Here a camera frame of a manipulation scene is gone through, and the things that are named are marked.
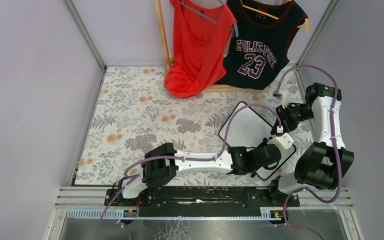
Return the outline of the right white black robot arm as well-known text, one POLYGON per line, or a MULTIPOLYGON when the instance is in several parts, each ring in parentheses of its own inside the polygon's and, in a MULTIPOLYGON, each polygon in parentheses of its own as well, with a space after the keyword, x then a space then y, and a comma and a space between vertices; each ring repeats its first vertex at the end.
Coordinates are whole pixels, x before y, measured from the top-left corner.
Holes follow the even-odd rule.
POLYGON ((313 83, 307 87, 304 103, 289 103, 276 107, 279 120, 289 133, 298 124, 314 121, 313 143, 298 159, 294 173, 280 176, 275 181, 280 192, 288 193, 304 186, 318 190, 335 190, 354 161, 354 153, 346 150, 340 129, 340 89, 313 83))

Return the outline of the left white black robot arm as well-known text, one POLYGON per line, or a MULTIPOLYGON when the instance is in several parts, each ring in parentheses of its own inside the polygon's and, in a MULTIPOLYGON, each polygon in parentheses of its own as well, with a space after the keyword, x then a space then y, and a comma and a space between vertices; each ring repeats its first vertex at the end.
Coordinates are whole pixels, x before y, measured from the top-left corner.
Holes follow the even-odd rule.
POLYGON ((121 184, 121 195, 134 199, 149 187, 167 185, 175 176, 192 172, 247 175, 279 162, 286 155, 281 138, 272 138, 255 148, 228 147, 220 153, 193 153, 175 150, 164 143, 129 166, 121 184))

